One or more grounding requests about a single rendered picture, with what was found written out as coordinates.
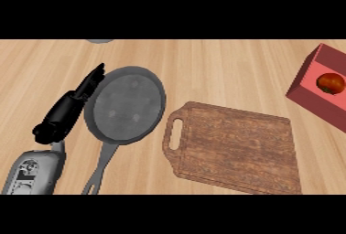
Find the brown wooden cutting board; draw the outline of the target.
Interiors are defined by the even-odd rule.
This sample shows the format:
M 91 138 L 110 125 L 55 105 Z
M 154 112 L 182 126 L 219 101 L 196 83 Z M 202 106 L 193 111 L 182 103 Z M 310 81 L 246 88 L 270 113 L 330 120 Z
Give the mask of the brown wooden cutting board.
M 250 194 L 299 194 L 292 121 L 190 101 L 166 123 L 174 173 Z

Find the grey frying pan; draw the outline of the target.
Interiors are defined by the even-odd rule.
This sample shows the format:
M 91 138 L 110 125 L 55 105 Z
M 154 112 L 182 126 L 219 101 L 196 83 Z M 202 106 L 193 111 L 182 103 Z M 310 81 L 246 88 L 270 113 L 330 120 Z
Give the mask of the grey frying pan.
M 119 147 L 144 139 L 165 111 L 166 90 L 157 75 L 138 66 L 111 71 L 85 108 L 86 127 L 103 141 L 103 150 L 83 195 L 100 194 L 104 169 Z

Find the red tomato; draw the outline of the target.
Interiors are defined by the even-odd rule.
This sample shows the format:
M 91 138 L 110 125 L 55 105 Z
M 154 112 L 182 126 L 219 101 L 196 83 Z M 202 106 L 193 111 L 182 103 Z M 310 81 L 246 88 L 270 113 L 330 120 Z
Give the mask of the red tomato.
M 317 86 L 326 93 L 336 95 L 346 89 L 346 80 L 338 73 L 324 73 L 317 79 Z

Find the red cardboard box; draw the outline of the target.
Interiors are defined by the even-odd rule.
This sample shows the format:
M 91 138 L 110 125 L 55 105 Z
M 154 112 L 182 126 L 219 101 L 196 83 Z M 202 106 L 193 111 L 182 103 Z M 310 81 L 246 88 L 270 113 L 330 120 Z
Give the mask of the red cardboard box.
M 318 88 L 326 73 L 339 74 L 346 81 L 346 53 L 321 43 L 307 56 L 287 98 L 346 133 L 346 89 L 333 95 Z

